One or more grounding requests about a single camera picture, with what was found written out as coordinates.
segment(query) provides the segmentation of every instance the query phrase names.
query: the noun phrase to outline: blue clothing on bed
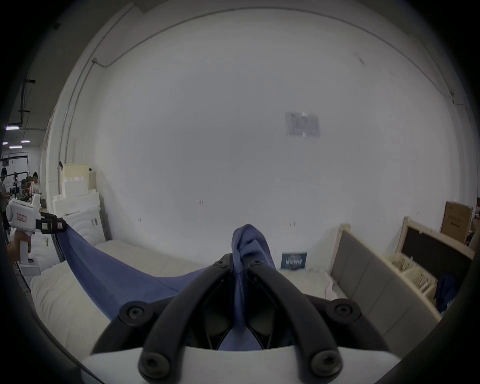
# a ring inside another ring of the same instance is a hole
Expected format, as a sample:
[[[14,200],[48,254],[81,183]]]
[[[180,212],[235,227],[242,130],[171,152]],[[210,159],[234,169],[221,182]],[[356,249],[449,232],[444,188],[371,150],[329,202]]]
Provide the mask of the blue clothing on bed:
[[[133,300],[147,303],[175,296],[203,269],[177,277],[155,277],[122,263],[90,245],[74,229],[58,234],[60,249],[78,282],[95,305],[112,320],[120,307]],[[252,350],[260,346],[245,326],[245,271],[242,260],[255,258],[275,268],[268,244],[252,225],[236,229],[232,237],[234,326],[222,342],[223,350]]]

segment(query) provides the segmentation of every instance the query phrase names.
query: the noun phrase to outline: ceiling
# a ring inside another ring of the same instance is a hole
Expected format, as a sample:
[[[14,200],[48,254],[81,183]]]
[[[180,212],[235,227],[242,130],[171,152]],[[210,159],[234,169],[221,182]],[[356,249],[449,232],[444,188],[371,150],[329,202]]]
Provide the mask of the ceiling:
[[[128,4],[128,0],[85,0],[72,5],[49,31],[29,72],[25,84],[24,120],[18,131],[5,132],[8,145],[24,147],[42,145],[48,120],[63,85],[81,53],[108,19]],[[136,0],[142,12],[166,0]],[[10,114],[9,123],[20,121],[20,93]]]

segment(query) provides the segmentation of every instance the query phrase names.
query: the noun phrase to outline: cardboard box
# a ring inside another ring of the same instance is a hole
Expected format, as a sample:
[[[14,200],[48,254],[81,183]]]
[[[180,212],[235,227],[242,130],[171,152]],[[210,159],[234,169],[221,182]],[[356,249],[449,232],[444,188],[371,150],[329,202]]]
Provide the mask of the cardboard box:
[[[445,204],[444,220],[440,232],[465,244],[470,221],[472,219],[472,207],[463,204],[447,202]]]
[[[472,226],[471,226],[471,230],[473,232],[477,232],[477,229],[480,227],[480,219],[477,219],[476,217],[474,217],[472,219]]]

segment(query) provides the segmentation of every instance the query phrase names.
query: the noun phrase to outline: white t-shirt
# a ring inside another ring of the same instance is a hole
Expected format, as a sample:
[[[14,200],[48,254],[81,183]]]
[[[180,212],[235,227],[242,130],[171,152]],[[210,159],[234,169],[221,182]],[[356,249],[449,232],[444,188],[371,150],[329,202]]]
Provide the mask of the white t-shirt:
[[[35,184],[32,182],[30,184],[30,194],[33,195],[34,193],[38,193],[40,195],[40,183]]]

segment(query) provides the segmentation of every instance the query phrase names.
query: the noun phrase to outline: cable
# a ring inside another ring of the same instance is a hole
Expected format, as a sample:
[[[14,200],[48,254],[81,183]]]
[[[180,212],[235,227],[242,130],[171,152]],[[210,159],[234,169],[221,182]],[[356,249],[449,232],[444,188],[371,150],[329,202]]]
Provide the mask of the cable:
[[[178,23],[175,23],[175,24],[172,24],[166,28],[163,28],[161,29],[160,31],[158,32],[155,32],[153,34],[151,34],[150,36],[146,37],[145,39],[141,40],[140,42],[138,42],[137,44],[135,44],[133,47],[129,48],[128,50],[126,50],[125,52],[123,52],[120,56],[118,56],[115,60],[113,60],[111,63],[109,64],[101,64],[99,63],[95,58],[92,59],[92,62],[94,64],[97,64],[99,65],[100,67],[102,68],[108,68],[109,66],[111,66],[112,64],[115,64],[118,60],[120,60],[123,56],[125,56],[127,53],[131,52],[132,50],[134,50],[135,48],[137,48],[138,46],[140,46],[141,44],[145,43],[146,41],[148,41],[149,39],[171,29],[171,28],[174,28],[178,25],[182,25],[182,24],[185,24],[185,23],[188,23],[190,21],[193,21],[193,20],[197,20],[197,19],[201,19],[203,17],[207,17],[207,16],[212,16],[212,15],[216,15],[216,14],[220,14],[220,13],[227,13],[227,12],[234,12],[234,11],[245,11],[245,10],[269,10],[269,9],[274,9],[274,10],[283,10],[283,11],[294,11],[294,12],[303,12],[303,13],[309,13],[309,14],[313,14],[313,15],[317,15],[317,16],[321,16],[321,17],[326,17],[328,19],[332,19],[332,20],[336,20],[336,21],[339,21],[341,23],[344,23],[344,24],[347,24],[347,25],[350,25],[350,26],[353,26],[377,39],[379,39],[380,41],[384,42],[385,44],[387,44],[389,47],[393,48],[395,51],[397,51],[400,55],[402,55],[405,59],[407,59],[408,61],[410,61],[410,63],[412,63],[415,68],[417,68],[422,74],[423,76],[425,76],[427,78],[427,80],[436,88],[436,90],[444,97],[448,97],[448,98],[452,98],[451,95],[446,95],[444,94],[441,89],[438,87],[438,85],[410,58],[408,57],[405,53],[403,53],[401,50],[399,50],[397,47],[395,47],[393,44],[389,43],[387,40],[383,39],[382,37],[376,35],[375,33],[369,31],[368,29],[365,29],[359,25],[356,25],[356,24],[353,24],[352,22],[349,22],[347,20],[343,20],[343,19],[340,19],[338,17],[335,17],[335,16],[331,16],[331,15],[327,15],[325,13],[321,13],[321,12],[316,12],[316,11],[309,11],[309,10],[304,10],[304,9],[301,9],[301,8],[291,8],[291,7],[276,7],[276,6],[251,6],[251,7],[238,7],[238,8],[227,8],[227,9],[223,9],[223,10],[219,10],[219,11],[213,11],[213,12],[207,12],[207,13],[203,13],[201,15],[197,15],[197,16],[194,16],[194,17],[191,17],[189,19],[186,19],[186,20],[183,20],[181,22],[178,22]]]

